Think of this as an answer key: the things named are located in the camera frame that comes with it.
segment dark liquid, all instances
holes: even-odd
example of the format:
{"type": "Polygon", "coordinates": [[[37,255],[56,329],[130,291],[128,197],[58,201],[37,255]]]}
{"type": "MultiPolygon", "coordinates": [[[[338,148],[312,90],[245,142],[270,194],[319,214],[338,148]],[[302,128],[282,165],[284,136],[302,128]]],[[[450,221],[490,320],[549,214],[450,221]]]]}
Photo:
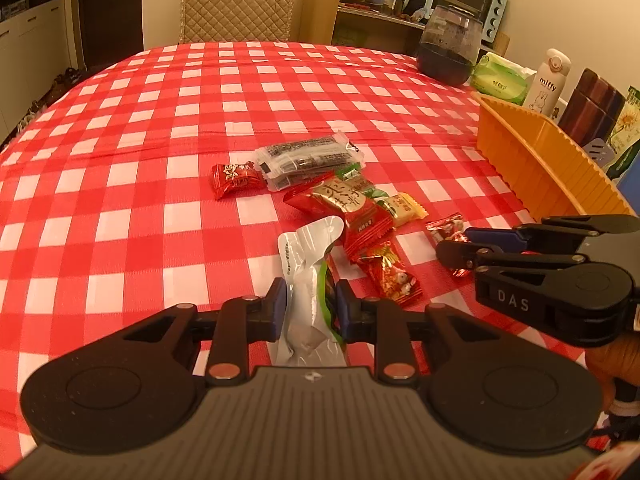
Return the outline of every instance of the dark liquid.
{"type": "Polygon", "coordinates": [[[431,43],[418,46],[418,70],[441,83],[460,86],[471,76],[473,64],[460,54],[431,43]]]}

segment chair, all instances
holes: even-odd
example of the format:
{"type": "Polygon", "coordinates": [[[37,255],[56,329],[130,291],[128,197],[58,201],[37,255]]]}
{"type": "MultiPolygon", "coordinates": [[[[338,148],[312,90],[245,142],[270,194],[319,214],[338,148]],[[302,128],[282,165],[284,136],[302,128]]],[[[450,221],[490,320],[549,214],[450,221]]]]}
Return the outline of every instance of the chair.
{"type": "Polygon", "coordinates": [[[180,43],[287,41],[293,0],[181,0],[180,43]]]}

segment white water bottle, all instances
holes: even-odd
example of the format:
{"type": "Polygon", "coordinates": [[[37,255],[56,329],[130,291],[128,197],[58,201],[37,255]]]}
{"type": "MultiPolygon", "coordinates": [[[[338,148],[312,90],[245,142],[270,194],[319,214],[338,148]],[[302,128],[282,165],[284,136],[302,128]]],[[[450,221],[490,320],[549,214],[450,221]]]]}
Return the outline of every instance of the white water bottle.
{"type": "Polygon", "coordinates": [[[560,98],[571,61],[559,50],[546,51],[546,61],[540,65],[522,106],[549,117],[560,98]]]}

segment brown thermos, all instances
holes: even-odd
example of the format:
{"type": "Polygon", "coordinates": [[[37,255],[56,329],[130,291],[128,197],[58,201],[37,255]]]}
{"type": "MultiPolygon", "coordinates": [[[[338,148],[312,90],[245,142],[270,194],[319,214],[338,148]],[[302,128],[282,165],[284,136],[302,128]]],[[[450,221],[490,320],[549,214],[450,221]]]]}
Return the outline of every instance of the brown thermos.
{"type": "Polygon", "coordinates": [[[577,144],[607,140],[625,105],[625,97],[593,70],[584,69],[558,126],[577,144]]]}

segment dark brown door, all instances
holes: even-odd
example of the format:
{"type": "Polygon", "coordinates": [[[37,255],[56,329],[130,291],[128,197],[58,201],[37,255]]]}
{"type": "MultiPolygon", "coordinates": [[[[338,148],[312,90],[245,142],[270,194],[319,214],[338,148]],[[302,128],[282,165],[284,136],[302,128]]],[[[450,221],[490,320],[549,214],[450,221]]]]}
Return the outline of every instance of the dark brown door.
{"type": "Polygon", "coordinates": [[[142,0],[78,0],[84,63],[95,73],[139,53],[142,0]]]}

